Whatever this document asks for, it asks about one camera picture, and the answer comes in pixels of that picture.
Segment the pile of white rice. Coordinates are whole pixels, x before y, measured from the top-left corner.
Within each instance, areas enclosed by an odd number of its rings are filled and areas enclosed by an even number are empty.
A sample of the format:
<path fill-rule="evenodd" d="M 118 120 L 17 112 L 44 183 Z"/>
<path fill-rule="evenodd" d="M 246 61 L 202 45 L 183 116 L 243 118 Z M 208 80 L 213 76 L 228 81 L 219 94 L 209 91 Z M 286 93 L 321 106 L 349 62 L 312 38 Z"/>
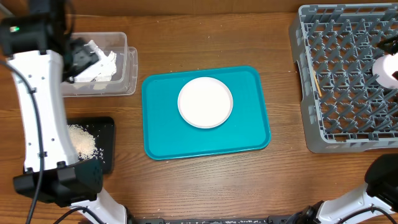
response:
<path fill-rule="evenodd" d="M 77 124 L 69 125 L 68 131 L 79 159 L 103 159 L 103 149 L 96 147 L 96 138 L 92 134 Z"/>

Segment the wooden chopstick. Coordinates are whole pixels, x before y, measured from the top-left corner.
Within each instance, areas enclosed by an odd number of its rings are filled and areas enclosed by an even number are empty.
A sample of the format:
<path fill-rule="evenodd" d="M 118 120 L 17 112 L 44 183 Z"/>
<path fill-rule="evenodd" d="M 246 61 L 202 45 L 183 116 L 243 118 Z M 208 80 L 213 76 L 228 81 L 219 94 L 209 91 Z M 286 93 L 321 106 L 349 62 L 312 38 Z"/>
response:
<path fill-rule="evenodd" d="M 319 82 L 318 82 L 318 79 L 317 79 L 317 74 L 316 74 L 316 72 L 314 72 L 313 76 L 314 76 L 315 86 L 316 86 L 316 88 L 317 88 L 318 95 L 319 95 L 319 97 L 321 98 L 321 97 L 322 97 L 322 92 L 321 92 L 321 88 L 320 88 L 320 86 L 319 86 Z"/>

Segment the white napkin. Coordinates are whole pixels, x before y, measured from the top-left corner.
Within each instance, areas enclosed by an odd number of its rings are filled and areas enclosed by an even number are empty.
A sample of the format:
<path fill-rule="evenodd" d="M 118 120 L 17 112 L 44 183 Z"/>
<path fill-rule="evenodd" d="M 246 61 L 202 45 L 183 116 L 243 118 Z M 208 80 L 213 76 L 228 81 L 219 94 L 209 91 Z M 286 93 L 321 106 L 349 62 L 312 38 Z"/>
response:
<path fill-rule="evenodd" d="M 76 76 L 75 81 L 77 83 L 110 81 L 112 76 L 117 72 L 116 53 L 110 51 L 106 55 L 93 40 L 88 42 L 88 46 L 99 57 L 99 61 Z"/>

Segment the white round plate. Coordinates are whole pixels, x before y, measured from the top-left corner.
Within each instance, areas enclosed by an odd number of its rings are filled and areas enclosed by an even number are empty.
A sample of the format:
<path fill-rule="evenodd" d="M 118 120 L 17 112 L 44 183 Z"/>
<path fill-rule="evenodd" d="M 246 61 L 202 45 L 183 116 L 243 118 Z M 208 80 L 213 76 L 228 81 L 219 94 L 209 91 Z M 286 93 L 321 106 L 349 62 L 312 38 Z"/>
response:
<path fill-rule="evenodd" d="M 223 124 L 233 110 L 233 96 L 221 81 L 211 77 L 195 78 L 186 83 L 177 100 L 181 117 L 200 129 Z"/>

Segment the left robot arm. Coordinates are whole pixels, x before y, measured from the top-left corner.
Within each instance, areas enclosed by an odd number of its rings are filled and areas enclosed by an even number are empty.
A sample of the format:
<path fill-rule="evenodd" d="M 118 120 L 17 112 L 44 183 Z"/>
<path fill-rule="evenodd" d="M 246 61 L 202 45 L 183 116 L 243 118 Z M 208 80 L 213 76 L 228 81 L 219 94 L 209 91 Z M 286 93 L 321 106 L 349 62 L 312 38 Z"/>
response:
<path fill-rule="evenodd" d="M 67 1 L 30 1 L 29 13 L 1 21 L 1 64 L 10 70 L 22 115 L 24 173 L 15 191 L 33 204 L 54 203 L 92 223 L 133 223 L 103 187 L 98 160 L 80 160 L 68 132 L 60 85 L 98 61 L 83 39 L 73 39 Z"/>

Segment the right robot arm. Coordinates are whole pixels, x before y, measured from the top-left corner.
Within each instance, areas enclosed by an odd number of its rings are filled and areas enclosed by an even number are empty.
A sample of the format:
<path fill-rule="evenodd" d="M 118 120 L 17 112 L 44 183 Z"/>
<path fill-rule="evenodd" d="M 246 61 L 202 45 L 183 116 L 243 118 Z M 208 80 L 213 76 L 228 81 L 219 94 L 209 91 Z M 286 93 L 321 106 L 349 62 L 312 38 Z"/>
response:
<path fill-rule="evenodd" d="M 369 42 L 354 35 L 293 37 L 307 147 L 314 153 L 364 152 L 397 146 L 397 96 L 376 85 Z M 358 188 L 307 207 L 296 223 L 359 223 L 397 212 L 397 154 L 378 157 Z"/>

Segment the white shallow bowl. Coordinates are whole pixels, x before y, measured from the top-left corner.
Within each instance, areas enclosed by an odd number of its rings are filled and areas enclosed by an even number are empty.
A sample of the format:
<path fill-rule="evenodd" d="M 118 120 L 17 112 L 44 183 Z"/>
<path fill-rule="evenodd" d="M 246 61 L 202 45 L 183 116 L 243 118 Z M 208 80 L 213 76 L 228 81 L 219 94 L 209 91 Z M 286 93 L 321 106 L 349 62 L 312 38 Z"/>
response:
<path fill-rule="evenodd" d="M 397 89 L 397 54 L 378 58 L 372 67 L 376 81 L 385 88 Z"/>

